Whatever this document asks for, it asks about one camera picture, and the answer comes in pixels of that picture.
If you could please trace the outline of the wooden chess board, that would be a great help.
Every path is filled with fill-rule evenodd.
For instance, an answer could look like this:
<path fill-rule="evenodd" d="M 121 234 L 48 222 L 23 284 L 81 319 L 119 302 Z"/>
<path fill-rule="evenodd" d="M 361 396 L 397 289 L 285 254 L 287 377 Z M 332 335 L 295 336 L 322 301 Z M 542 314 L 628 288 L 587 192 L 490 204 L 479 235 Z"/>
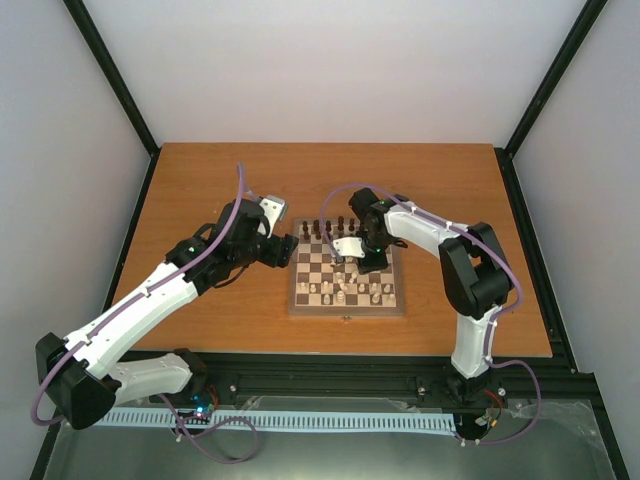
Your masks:
<path fill-rule="evenodd" d="M 386 251 L 388 266 L 382 271 L 360 273 L 357 260 L 347 257 L 337 264 L 320 232 L 331 229 L 331 238 L 353 234 L 355 218 L 296 218 L 293 234 L 299 243 L 290 262 L 288 312 L 297 316 L 402 317 L 404 285 L 399 248 Z"/>

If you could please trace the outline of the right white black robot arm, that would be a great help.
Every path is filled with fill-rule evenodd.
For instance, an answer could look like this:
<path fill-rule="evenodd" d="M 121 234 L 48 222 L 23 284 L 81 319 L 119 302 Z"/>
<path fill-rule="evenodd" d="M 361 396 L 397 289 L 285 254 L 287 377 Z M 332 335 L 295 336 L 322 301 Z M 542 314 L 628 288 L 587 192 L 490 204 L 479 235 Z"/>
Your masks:
<path fill-rule="evenodd" d="M 453 223 L 406 197 L 380 199 L 370 188 L 356 191 L 349 207 L 360 222 L 356 238 L 332 246 L 339 256 L 355 258 L 361 273 L 385 269 L 392 245 L 412 243 L 439 259 L 445 295 L 457 315 L 446 388 L 454 402 L 468 403 L 489 382 L 497 319 L 509 293 L 520 289 L 493 228 Z"/>

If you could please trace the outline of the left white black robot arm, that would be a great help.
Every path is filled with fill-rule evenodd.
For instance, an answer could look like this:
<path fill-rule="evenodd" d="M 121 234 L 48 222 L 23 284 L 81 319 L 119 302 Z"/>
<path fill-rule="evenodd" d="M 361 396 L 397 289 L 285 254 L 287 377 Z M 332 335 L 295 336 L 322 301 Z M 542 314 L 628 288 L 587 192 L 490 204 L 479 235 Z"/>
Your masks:
<path fill-rule="evenodd" d="M 274 232 L 286 210 L 286 202 L 274 196 L 226 204 L 217 222 L 179 241 L 136 289 L 98 318 L 64 337 L 41 337 L 35 345 L 39 396 L 49 397 L 58 418 L 76 430 L 141 397 L 176 393 L 186 402 L 201 400 L 208 378 L 189 350 L 143 361 L 121 358 L 173 312 L 230 285 L 251 264 L 286 267 L 298 244 Z"/>

